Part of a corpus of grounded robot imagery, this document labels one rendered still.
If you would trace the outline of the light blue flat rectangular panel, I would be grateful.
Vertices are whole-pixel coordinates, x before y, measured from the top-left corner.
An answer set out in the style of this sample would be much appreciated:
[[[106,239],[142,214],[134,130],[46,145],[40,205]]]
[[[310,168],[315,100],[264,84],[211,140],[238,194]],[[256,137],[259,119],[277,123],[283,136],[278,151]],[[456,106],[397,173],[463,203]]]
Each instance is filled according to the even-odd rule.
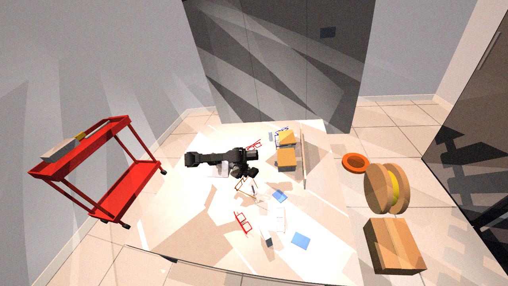
[[[275,199],[277,199],[279,203],[282,203],[282,202],[283,202],[283,201],[287,198],[287,196],[286,196],[284,193],[282,193],[282,191],[281,191],[281,190],[279,190],[279,189],[278,189],[277,191],[275,191],[275,192],[272,194],[272,196],[273,196]]]
[[[300,248],[303,248],[304,250],[307,249],[309,242],[310,242],[310,238],[308,238],[304,235],[301,235],[299,232],[294,233],[294,236],[291,241],[291,243],[294,243],[295,245],[299,246]]]

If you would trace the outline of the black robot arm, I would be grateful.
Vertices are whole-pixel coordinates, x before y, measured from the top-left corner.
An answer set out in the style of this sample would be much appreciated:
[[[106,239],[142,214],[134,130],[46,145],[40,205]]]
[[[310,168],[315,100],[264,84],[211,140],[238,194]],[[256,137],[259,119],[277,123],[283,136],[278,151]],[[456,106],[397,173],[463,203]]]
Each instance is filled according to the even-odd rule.
[[[241,150],[241,151],[240,151]],[[207,162],[208,165],[222,164],[222,161],[233,162],[235,167],[230,172],[236,179],[242,178],[244,170],[236,164],[247,163],[250,160],[259,160],[258,150],[248,150],[246,148],[233,148],[226,153],[198,154],[196,151],[185,153],[185,166],[198,167],[199,164]]]

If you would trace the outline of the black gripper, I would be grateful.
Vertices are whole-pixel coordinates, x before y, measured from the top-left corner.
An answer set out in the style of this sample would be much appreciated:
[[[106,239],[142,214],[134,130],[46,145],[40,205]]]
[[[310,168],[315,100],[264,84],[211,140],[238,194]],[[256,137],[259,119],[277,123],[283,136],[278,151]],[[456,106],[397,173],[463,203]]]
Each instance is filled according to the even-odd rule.
[[[241,164],[236,164],[238,167],[242,167],[243,170],[244,170],[244,173],[243,173],[243,176],[245,176],[246,178],[247,177],[251,177],[251,178],[255,178],[256,175],[259,173],[259,169],[258,168],[255,168],[255,167],[252,167],[250,168],[249,167],[249,164],[247,163],[241,163]],[[232,170],[234,168],[234,164],[233,162],[231,162],[229,164],[229,168]]]

